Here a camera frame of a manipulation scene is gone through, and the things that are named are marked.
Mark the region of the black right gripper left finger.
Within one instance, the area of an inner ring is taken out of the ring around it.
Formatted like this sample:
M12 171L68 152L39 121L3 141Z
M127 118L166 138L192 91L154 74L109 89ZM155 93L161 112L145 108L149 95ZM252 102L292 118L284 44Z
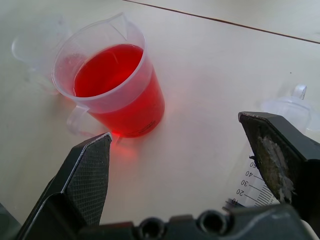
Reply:
M47 184L16 240L77 240L100 223L109 182L110 133L74 146Z

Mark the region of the beaker with red liquid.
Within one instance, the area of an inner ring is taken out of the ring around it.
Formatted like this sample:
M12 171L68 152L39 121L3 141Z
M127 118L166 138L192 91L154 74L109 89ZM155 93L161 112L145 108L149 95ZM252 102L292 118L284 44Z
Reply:
M165 100L141 30L123 13L74 33L52 69L57 90L75 102L67 127L80 134L89 114L113 134L135 138L161 122Z

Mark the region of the clear plastic beaker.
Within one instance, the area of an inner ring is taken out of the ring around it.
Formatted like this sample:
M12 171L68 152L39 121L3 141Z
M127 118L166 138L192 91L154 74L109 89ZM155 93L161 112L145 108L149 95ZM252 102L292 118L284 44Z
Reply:
M61 14L39 17L23 28L12 42L12 55L26 64L26 79L50 95L58 95L52 68L64 42L72 35Z

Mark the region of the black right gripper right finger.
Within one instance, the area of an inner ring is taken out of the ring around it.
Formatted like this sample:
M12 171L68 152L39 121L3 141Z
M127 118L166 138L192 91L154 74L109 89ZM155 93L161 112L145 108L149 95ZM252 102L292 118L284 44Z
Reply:
M269 190L312 227L320 227L320 143L283 116L238 113L253 160Z

